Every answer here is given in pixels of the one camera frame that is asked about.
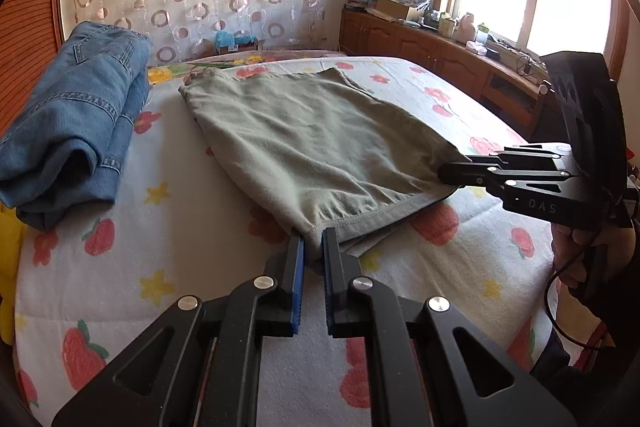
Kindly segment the person's right hand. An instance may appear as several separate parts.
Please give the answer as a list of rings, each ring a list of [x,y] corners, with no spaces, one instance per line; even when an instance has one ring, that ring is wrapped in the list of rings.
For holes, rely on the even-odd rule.
[[[634,228],[603,225],[594,232],[551,225],[554,269],[569,288],[586,283],[590,275],[600,281],[612,279],[629,265],[636,249]]]

